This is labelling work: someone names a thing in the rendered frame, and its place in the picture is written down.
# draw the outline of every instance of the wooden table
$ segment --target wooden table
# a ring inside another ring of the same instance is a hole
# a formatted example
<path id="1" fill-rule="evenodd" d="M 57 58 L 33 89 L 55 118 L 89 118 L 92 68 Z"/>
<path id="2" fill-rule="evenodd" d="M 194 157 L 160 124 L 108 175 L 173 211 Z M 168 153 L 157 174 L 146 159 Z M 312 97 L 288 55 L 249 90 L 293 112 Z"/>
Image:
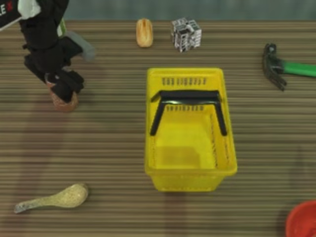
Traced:
<path id="1" fill-rule="evenodd" d="M 17 26 L 1 32 L 1 237 L 283 237 L 289 211 L 316 198 L 316 81 L 286 76 L 280 92 L 261 70 L 270 41 L 314 63 L 316 23 L 200 22 L 201 47 L 183 54 L 169 22 L 153 25 L 154 46 L 140 49 L 135 22 L 68 22 L 98 52 L 73 60 L 86 88 L 71 114 L 24 68 Z M 239 170 L 213 193 L 160 193 L 144 173 L 146 70 L 174 66 L 224 70 Z M 13 214 L 77 182 L 91 188 L 81 207 Z"/>

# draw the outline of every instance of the beige ceramic spoon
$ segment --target beige ceramic spoon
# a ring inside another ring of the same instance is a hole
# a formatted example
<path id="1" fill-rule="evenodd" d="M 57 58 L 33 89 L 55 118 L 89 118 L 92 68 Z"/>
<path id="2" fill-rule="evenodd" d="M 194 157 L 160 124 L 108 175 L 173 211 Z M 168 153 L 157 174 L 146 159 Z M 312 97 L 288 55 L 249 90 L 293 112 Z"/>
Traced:
<path id="1" fill-rule="evenodd" d="M 42 206 L 58 206 L 74 208 L 81 205 L 88 197 L 88 187 L 85 184 L 74 184 L 63 191 L 48 197 L 41 197 L 17 204 L 14 213 L 20 213 L 29 209 Z"/>

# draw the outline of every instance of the black handle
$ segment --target black handle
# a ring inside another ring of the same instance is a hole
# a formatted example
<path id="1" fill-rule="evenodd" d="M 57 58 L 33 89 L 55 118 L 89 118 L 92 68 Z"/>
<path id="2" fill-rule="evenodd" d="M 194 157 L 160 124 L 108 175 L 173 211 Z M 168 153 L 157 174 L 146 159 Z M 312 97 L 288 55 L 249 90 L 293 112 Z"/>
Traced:
<path id="1" fill-rule="evenodd" d="M 218 90 L 161 90 L 152 97 L 151 102 L 156 101 L 159 97 L 160 101 L 150 130 L 151 136 L 155 136 L 157 133 L 166 105 L 214 105 L 221 133 L 223 136 L 227 135 Z"/>

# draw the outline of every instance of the person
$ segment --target person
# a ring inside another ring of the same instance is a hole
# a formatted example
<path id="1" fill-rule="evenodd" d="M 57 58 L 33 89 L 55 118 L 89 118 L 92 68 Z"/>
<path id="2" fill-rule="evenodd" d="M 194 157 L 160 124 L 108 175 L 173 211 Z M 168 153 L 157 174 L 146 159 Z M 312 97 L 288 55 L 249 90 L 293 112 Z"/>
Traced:
<path id="1" fill-rule="evenodd" d="M 18 2 L 19 24 L 26 41 L 23 48 L 29 51 L 24 64 L 48 86 L 54 107 L 61 112 L 71 112 L 77 107 L 78 94 L 84 87 L 83 77 L 69 69 L 71 59 L 84 49 L 61 31 L 65 29 L 63 16 L 68 5 L 69 0 Z"/>

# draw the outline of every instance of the yellow plastic crate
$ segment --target yellow plastic crate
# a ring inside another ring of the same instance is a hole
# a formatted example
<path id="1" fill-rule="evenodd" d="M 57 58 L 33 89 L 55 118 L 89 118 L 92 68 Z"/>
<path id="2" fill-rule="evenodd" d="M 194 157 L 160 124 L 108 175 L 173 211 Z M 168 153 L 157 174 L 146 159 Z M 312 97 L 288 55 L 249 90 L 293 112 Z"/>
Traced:
<path id="1" fill-rule="evenodd" d="M 145 172 L 166 192 L 213 191 L 237 172 L 221 69 L 148 70 Z"/>

